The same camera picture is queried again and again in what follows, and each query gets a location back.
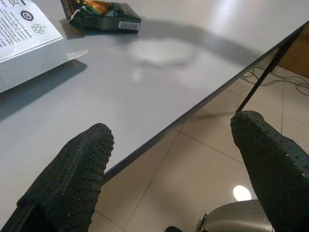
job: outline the silver metal part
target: silver metal part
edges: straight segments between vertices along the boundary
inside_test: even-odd
[[[197,222],[197,226],[195,227],[194,232],[201,232],[202,231],[202,228],[203,228],[203,225],[204,225],[206,217],[207,217],[207,214],[204,211],[202,216],[200,217],[200,219]]]
[[[258,200],[221,206],[207,215],[207,232],[274,232]]]

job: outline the textured grip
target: textured grip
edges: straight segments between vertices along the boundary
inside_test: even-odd
[[[252,186],[276,232],[309,231],[309,157],[257,112],[231,120]]]
[[[36,178],[17,205],[36,203],[58,231],[86,232],[113,143],[110,129],[103,124],[77,135]]]

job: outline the white table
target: white table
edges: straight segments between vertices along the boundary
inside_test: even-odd
[[[73,31],[60,1],[35,2],[64,36]],[[71,33],[68,51],[89,49],[86,56],[0,94],[0,227],[70,138],[108,125],[110,178],[305,24],[309,11],[306,0],[127,2],[143,17],[139,34]]]

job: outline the recycling symbol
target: recycling symbol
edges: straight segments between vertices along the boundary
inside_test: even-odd
[[[45,27],[37,23],[33,24],[31,28],[35,33],[43,34],[45,32]]]

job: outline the green package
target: green package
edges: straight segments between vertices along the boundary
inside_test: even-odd
[[[79,30],[101,29],[137,33],[140,17],[127,3],[101,0],[61,0],[68,22]]]

